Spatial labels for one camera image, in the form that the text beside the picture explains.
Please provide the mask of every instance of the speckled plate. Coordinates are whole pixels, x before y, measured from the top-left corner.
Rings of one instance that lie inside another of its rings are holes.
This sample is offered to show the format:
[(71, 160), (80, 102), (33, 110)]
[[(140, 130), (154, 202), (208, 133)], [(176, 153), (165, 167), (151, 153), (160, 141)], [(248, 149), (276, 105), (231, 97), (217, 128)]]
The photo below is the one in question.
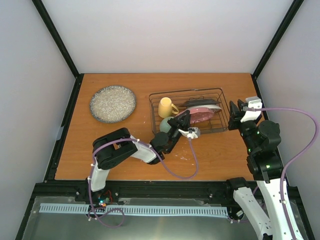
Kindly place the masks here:
[(97, 91), (90, 101), (90, 112), (98, 121), (114, 124), (128, 118), (135, 110), (137, 99), (128, 88), (107, 86)]

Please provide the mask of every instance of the white wall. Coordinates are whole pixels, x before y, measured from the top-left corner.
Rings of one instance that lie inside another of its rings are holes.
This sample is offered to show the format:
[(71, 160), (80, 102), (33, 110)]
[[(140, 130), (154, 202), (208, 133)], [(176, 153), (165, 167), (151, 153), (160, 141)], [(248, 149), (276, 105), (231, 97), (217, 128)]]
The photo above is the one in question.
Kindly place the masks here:
[[(295, 107), (320, 120), (320, 1), (304, 1), (287, 32), (258, 78), (267, 107)], [(269, 112), (280, 123), (284, 162), (311, 140), (315, 127), (307, 117)], [(298, 186), (316, 239), (320, 239), (320, 140), (288, 169), (290, 184)]]
[(252, 73), (292, 0), (43, 3), (81, 73)]
[(0, 1), (0, 239), (42, 182), (74, 77), (31, 0)]

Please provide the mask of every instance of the wooden table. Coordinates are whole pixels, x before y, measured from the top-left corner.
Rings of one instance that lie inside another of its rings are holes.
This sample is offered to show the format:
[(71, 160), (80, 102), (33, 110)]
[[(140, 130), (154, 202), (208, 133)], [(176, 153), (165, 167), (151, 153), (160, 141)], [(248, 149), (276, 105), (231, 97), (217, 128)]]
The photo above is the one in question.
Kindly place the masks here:
[[(131, 89), (137, 97), (137, 106), (126, 120), (106, 124), (92, 117), (89, 103), (95, 92), (110, 85)], [(201, 88), (222, 88), (227, 102), (256, 96), (249, 73), (85, 74), (55, 179), (83, 180), (88, 177), (93, 141), (119, 128), (128, 128), (133, 136), (148, 143), (154, 137), (149, 106), (151, 93)], [(246, 147), (237, 130), (203, 134), (192, 144), (199, 161), (199, 172), (193, 181), (225, 181), (234, 177), (253, 179), (247, 167)], [(165, 163), (180, 176), (191, 176), (195, 172), (195, 160), (186, 138), (182, 137), (172, 153), (165, 155)], [(107, 179), (179, 181), (161, 163), (148, 165), (132, 157), (113, 168)]]

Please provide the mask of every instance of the wire basket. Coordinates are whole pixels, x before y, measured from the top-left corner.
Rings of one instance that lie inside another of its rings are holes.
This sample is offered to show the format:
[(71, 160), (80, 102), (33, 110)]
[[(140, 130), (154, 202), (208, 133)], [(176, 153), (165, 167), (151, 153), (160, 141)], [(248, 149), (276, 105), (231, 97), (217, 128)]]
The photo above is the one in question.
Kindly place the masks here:
[(216, 112), (214, 116), (203, 122), (197, 122), (191, 125), (191, 127), (198, 127), (201, 134), (220, 133), (228, 129), (229, 120), (229, 108), (221, 88), (205, 88), (205, 89), (189, 89), (179, 91), (166, 91), (156, 92), (149, 96), (150, 108), (151, 108), (151, 127), (154, 134), (160, 132), (159, 125), (163, 120), (158, 115), (158, 107), (160, 100), (164, 97), (168, 97), (172, 100), (172, 103), (179, 108), (179, 111), (184, 111), (187, 107), (182, 106), (187, 100), (197, 99), (213, 99), (219, 102), (217, 104), (222, 110)]

